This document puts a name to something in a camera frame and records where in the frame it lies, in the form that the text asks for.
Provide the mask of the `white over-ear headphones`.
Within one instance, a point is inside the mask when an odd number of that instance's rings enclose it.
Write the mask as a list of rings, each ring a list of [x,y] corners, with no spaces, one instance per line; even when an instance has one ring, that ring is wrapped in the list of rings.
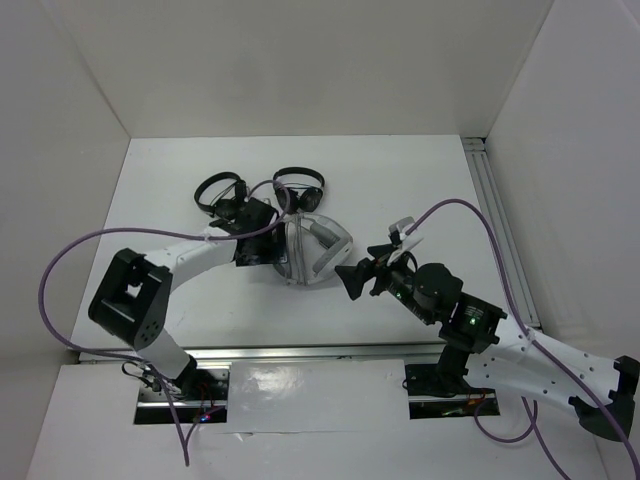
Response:
[[[291,285],[308,287],[331,279],[354,246],[352,235],[324,215],[297,213],[284,225],[287,260],[274,270]]]

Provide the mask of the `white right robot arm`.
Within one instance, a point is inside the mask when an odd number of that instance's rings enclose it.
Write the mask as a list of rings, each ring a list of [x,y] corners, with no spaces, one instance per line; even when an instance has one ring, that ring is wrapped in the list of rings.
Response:
[[[440,263],[418,265],[393,245],[367,252],[372,294],[388,292],[425,325],[438,325],[445,343],[436,367],[441,388],[509,390],[569,412],[595,436],[629,437],[638,361],[587,353],[520,326],[514,315],[464,293],[462,280]]]

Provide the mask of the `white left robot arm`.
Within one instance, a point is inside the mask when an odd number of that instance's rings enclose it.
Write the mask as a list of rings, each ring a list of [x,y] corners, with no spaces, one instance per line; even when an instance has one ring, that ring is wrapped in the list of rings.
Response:
[[[349,257],[353,236],[335,220],[315,213],[279,219],[265,201],[226,200],[203,241],[184,241],[148,253],[118,251],[92,299],[88,316],[119,338],[161,375],[176,399],[197,399],[221,390],[168,334],[164,325],[171,293],[222,265],[270,265],[288,284],[300,287],[331,279]]]

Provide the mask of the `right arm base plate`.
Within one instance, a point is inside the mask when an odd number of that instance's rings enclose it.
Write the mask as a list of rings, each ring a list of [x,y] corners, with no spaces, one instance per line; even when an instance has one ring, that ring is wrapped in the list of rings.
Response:
[[[412,420],[473,417],[478,406],[480,416],[500,415],[494,390],[469,386],[447,390],[436,375],[435,364],[406,364],[402,387]]]

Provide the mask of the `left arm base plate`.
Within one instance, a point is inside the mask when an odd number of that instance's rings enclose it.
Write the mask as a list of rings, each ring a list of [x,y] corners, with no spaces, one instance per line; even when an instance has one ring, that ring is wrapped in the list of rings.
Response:
[[[166,382],[171,394],[177,418],[182,425],[194,421],[202,424],[227,422],[230,373],[228,367],[210,369],[211,385],[196,387],[195,391],[183,394],[175,385]],[[173,423],[169,401],[156,378],[148,370],[132,373],[139,381],[139,391],[133,423],[135,425],[167,425]]]

